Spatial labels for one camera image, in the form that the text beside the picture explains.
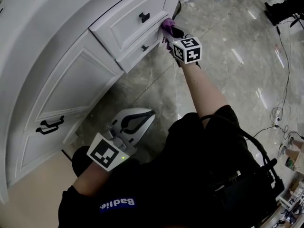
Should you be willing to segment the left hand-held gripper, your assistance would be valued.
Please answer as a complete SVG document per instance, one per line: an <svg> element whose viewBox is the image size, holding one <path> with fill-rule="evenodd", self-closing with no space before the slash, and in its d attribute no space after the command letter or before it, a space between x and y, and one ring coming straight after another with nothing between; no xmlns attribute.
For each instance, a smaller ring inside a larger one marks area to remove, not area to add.
<svg viewBox="0 0 304 228"><path fill-rule="evenodd" d="M111 171L136 153L136 145L155 119L155 111L147 108L121 110L108 124L106 132L97 133L87 156Z"/></svg>

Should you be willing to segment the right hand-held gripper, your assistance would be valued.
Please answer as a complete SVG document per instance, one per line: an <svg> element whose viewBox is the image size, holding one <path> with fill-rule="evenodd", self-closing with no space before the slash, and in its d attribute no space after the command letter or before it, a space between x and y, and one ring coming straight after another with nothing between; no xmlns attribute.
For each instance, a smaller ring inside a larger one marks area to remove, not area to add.
<svg viewBox="0 0 304 228"><path fill-rule="evenodd" d="M172 32L163 33L168 52L184 64L196 63L202 59L202 44L197 37L181 27L172 27Z"/></svg>

